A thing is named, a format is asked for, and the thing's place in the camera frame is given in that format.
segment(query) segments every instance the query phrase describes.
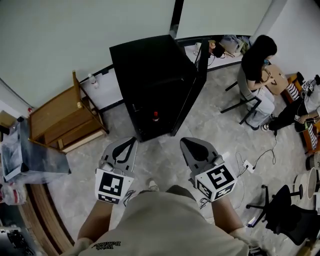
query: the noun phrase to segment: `shoe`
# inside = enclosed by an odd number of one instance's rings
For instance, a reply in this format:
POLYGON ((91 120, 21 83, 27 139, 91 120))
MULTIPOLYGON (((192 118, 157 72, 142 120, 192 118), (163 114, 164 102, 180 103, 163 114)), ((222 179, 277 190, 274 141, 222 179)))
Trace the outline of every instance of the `shoe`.
POLYGON ((154 191, 154 192, 159 192, 159 187, 158 185, 155 183, 153 178, 149 178, 146 181, 147 186, 149 187, 150 191, 154 191))
POLYGON ((251 127, 252 130, 256 131, 256 130, 259 130, 259 125, 257 127, 253 127, 251 126, 250 124, 247 123, 247 121, 244 121, 248 126, 251 127))
POLYGON ((261 131, 263 131, 263 132, 268 132, 268 131, 271 131, 270 129, 269 129, 269 124, 264 124, 264 125, 261 125, 261 131))

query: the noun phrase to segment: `wooden shelf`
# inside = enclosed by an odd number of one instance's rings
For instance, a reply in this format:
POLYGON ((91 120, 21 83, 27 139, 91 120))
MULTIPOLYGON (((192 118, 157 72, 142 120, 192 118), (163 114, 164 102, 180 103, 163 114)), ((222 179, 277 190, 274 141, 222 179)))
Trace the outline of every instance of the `wooden shelf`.
POLYGON ((30 115, 30 140, 61 152, 69 145, 81 145, 80 139, 95 132, 106 134, 107 129, 97 107, 82 90, 76 73, 72 73, 73 86, 30 115))

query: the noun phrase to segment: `small bottle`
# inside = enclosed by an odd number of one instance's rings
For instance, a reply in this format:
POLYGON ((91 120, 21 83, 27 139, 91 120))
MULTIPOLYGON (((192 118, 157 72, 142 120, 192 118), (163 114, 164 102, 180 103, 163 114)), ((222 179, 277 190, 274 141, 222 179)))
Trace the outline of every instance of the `small bottle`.
POLYGON ((0 203, 7 205, 22 205, 26 202, 27 193, 23 185, 0 184, 0 203))
POLYGON ((95 89, 97 89, 99 87, 99 84, 96 78, 92 74, 88 74, 88 78, 89 78, 90 84, 93 85, 95 89))

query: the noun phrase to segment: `black pants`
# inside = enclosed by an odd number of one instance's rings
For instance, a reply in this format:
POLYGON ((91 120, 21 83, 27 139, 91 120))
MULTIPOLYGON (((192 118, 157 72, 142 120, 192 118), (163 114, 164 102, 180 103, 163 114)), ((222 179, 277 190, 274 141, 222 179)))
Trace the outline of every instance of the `black pants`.
POLYGON ((298 98, 290 105, 286 106, 285 109, 269 123, 269 129, 272 131, 280 130, 283 127, 289 126, 294 123, 295 115, 301 117, 307 115, 305 102, 302 98, 298 98))
MULTIPOLYGON (((145 192, 152 192, 152 191, 143 190, 139 194, 143 194, 145 192)), ((175 195, 179 195, 179 196, 184 196, 187 198, 191 198, 192 200, 196 201, 196 199, 194 198, 194 196, 190 193, 190 191, 188 189, 186 189, 182 186, 179 186, 179 185, 173 185, 166 192, 171 193, 171 194, 175 194, 175 195)))

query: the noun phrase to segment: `hand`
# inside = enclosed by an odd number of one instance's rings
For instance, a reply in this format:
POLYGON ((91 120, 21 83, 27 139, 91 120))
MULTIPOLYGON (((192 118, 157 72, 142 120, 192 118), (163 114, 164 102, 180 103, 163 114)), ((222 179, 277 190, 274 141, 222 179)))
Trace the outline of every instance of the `hand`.
POLYGON ((268 80, 266 81, 267 84, 274 83, 275 79, 273 77, 269 77, 268 80))
POLYGON ((271 72, 268 69, 265 69, 264 71, 268 74, 269 77, 272 76, 271 72))
POLYGON ((303 116, 300 116, 300 118, 298 119, 298 122, 300 124, 304 124, 305 121, 307 120, 308 116, 307 115, 303 115, 303 116))

